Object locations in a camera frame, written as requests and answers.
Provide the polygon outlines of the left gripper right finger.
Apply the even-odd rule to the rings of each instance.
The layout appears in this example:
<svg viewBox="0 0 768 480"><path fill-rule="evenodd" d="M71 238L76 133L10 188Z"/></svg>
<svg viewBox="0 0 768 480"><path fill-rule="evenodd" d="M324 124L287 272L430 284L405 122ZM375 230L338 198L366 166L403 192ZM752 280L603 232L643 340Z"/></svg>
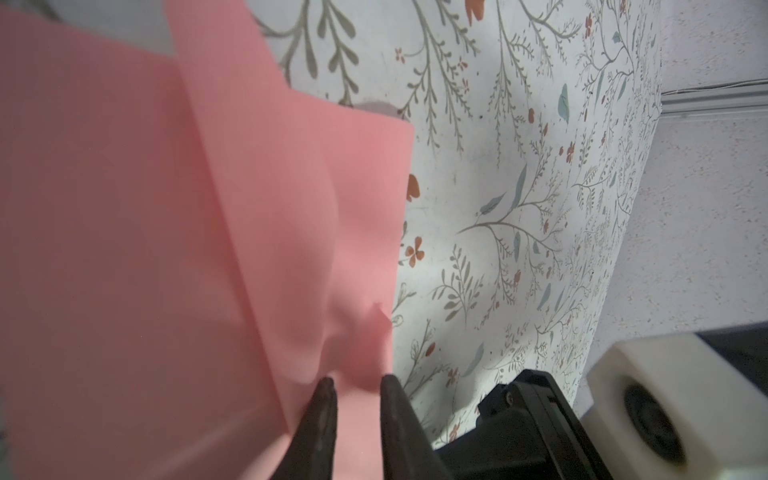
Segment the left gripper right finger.
<svg viewBox="0 0 768 480"><path fill-rule="evenodd" d="M452 479L427 439L399 380L380 384L380 429L385 479Z"/></svg>

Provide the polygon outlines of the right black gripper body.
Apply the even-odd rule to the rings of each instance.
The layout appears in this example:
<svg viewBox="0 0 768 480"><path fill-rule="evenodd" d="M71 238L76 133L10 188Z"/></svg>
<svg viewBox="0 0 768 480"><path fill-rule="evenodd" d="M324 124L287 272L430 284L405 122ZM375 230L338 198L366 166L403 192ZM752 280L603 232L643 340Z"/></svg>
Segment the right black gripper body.
<svg viewBox="0 0 768 480"><path fill-rule="evenodd" d="M436 450L455 479L612 478L551 374L522 371L478 411L473 430Z"/></svg>

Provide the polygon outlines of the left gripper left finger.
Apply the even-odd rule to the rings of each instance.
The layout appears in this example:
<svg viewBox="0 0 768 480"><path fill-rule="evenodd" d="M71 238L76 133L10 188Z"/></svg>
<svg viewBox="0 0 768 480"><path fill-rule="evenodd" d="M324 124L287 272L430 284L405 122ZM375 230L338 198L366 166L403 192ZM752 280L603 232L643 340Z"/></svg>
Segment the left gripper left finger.
<svg viewBox="0 0 768 480"><path fill-rule="evenodd" d="M271 479L329 480L338 427L338 397L332 378L320 380L285 455Z"/></svg>

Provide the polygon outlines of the pink square paper sheet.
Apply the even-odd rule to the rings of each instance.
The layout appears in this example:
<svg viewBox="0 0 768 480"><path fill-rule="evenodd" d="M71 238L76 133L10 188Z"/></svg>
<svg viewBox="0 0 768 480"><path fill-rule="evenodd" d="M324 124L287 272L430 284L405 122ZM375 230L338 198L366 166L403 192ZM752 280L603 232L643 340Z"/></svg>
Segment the pink square paper sheet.
<svg viewBox="0 0 768 480"><path fill-rule="evenodd" d="M169 58L1 10L1 393L18 479L266 479L318 381L379 479L414 139L292 90L241 1Z"/></svg>

